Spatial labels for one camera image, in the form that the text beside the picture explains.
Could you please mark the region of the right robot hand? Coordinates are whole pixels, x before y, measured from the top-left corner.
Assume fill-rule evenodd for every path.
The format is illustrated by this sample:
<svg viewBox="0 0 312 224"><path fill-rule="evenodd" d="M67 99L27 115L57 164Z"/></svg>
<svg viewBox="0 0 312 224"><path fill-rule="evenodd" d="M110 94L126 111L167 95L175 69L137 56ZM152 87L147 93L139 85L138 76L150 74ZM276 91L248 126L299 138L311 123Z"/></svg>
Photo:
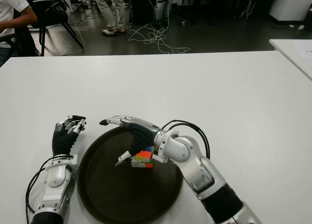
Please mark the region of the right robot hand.
<svg viewBox="0 0 312 224"><path fill-rule="evenodd" d="M116 115L99 122L100 125L118 125L120 128L132 134L130 148L118 158L115 167L129 161L137 153L147 147L154 146L155 138L161 130L158 126L145 120L126 115Z"/></svg>

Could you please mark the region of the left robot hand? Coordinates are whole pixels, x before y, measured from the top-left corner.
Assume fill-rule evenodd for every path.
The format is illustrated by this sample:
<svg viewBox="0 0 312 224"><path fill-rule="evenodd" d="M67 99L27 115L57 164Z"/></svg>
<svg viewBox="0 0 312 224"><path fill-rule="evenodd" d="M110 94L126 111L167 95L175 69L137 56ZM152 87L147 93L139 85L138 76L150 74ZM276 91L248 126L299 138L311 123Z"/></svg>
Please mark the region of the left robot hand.
<svg viewBox="0 0 312 224"><path fill-rule="evenodd" d="M78 135L85 129L86 118L67 115L55 125L52 137L53 156L69 155Z"/></svg>

